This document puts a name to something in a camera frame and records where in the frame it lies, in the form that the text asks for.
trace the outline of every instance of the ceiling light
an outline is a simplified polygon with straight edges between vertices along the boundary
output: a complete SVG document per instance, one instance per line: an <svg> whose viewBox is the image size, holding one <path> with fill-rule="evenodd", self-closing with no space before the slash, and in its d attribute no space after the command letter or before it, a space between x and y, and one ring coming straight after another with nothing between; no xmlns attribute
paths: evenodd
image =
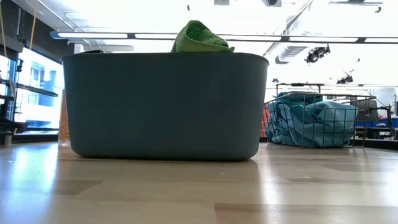
<svg viewBox="0 0 398 224"><path fill-rule="evenodd" d="M220 35L225 40L265 40L280 41L279 36L256 36L256 35Z"/></svg>
<svg viewBox="0 0 398 224"><path fill-rule="evenodd" d="M393 43L398 42L398 38L367 38L365 43L369 42Z"/></svg>
<svg viewBox="0 0 398 224"><path fill-rule="evenodd" d="M68 39L126 39L128 38L127 34L119 34L119 33L90 33L90 32L59 32L59 37L68 38Z"/></svg>
<svg viewBox="0 0 398 224"><path fill-rule="evenodd" d="M176 34L136 34L137 39L175 39Z"/></svg>
<svg viewBox="0 0 398 224"><path fill-rule="evenodd" d="M355 37L314 37L314 36L303 36L303 37L290 37L290 41L302 41L302 42L356 42L358 38Z"/></svg>

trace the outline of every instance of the storage tub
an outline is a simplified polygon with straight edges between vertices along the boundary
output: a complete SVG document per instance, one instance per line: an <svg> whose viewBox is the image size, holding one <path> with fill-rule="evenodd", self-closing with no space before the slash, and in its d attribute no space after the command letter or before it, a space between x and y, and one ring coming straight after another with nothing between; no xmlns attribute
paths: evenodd
<svg viewBox="0 0 398 224"><path fill-rule="evenodd" d="M86 157L249 159L268 65L241 53L67 56L72 149Z"/></svg>

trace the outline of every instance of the green cloth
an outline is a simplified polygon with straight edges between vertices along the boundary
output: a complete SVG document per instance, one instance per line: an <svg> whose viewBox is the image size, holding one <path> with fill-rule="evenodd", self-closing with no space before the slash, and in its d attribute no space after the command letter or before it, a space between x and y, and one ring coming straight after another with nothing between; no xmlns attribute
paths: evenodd
<svg viewBox="0 0 398 224"><path fill-rule="evenodd" d="M200 21L189 21L178 33L172 52L233 52L228 43Z"/></svg>

